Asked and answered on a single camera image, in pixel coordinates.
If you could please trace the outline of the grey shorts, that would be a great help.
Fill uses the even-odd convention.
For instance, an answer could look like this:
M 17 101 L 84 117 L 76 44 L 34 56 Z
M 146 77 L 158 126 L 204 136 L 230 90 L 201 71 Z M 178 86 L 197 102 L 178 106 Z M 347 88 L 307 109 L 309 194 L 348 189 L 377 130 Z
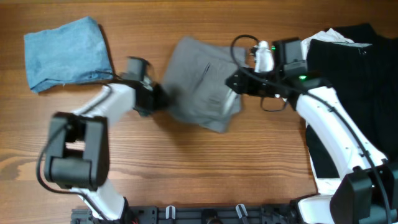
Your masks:
M 241 96 L 225 84 L 237 71 L 229 47 L 182 38 L 162 80 L 170 97 L 169 114 L 183 123 L 226 132 L 242 109 Z

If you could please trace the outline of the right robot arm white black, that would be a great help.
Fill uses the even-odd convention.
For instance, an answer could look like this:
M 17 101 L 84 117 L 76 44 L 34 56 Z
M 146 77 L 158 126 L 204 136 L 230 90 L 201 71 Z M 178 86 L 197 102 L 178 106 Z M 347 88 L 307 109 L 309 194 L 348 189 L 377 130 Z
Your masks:
M 377 150 L 342 107 L 332 85 L 311 72 L 299 39 L 257 41 L 254 67 L 225 83 L 238 94 L 282 98 L 314 130 L 340 177 L 332 194 L 291 203 L 292 223 L 396 223 L 397 164 Z

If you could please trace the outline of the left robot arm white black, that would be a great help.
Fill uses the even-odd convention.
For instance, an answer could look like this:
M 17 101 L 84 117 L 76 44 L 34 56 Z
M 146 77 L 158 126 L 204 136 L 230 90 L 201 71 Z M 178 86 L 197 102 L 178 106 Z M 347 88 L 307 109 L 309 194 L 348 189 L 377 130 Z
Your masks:
M 138 223 L 127 199 L 108 179 L 109 127 L 127 112 L 146 117 L 168 106 L 161 84 L 151 79 L 149 61 L 129 57 L 127 71 L 111 73 L 99 95 L 72 112 L 55 113 L 49 138 L 36 163 L 36 178 L 49 192 L 77 195 L 90 209 L 92 223 Z

